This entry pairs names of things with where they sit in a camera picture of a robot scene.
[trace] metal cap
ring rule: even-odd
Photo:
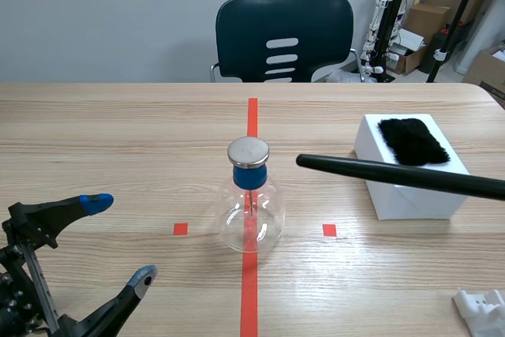
[[[241,137],[228,147],[228,159],[235,167],[256,169],[268,161],[270,148],[257,137]]]

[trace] white box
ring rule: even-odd
[[[395,155],[386,145],[379,123],[390,118],[417,118],[423,121],[430,133],[447,151],[451,161],[423,168],[457,174],[469,174],[451,144],[447,141],[435,120],[429,114],[367,114],[361,121],[354,149],[359,159],[396,163]],[[415,189],[404,185],[366,181],[379,220],[398,219],[450,219],[463,205],[463,195],[441,193],[429,189]]]

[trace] red tape marker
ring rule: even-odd
[[[258,99],[249,99],[247,113],[247,135],[258,137]],[[257,204],[258,192],[252,193],[253,204]],[[257,217],[249,214],[249,191],[245,193],[244,247],[257,249]],[[258,337],[258,253],[242,254],[242,300],[240,313],[240,337]]]
[[[337,227],[335,224],[323,224],[323,236],[337,237]]]
[[[174,236],[186,236],[188,234],[188,223],[175,223]]]

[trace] white wall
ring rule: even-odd
[[[0,81],[208,81],[226,0],[0,0]],[[349,0],[353,47],[375,0]]]

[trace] metal stand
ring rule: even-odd
[[[469,0],[461,0],[461,3],[459,3],[458,11],[456,11],[456,14],[454,15],[454,20],[452,21],[451,26],[449,27],[447,37],[445,38],[442,47],[438,49],[433,55],[433,57],[435,58],[435,64],[433,65],[432,71],[430,72],[428,79],[426,80],[427,83],[433,83],[433,81],[436,78],[436,74],[438,74],[439,72],[442,62],[445,61],[445,58],[447,57],[448,53],[447,49],[452,44],[452,39],[454,38],[454,35],[456,33],[459,21],[461,20],[461,17],[465,12],[465,8],[468,5],[468,1]]]
[[[373,76],[378,82],[391,81],[391,76],[386,74],[387,51],[391,44],[391,34],[395,25],[399,24],[402,19],[402,14],[398,15],[401,8],[402,0],[393,0],[385,9],[380,22],[380,28],[377,32],[375,52],[376,55],[371,58],[370,66],[373,68],[381,67],[382,70],[374,71]]]

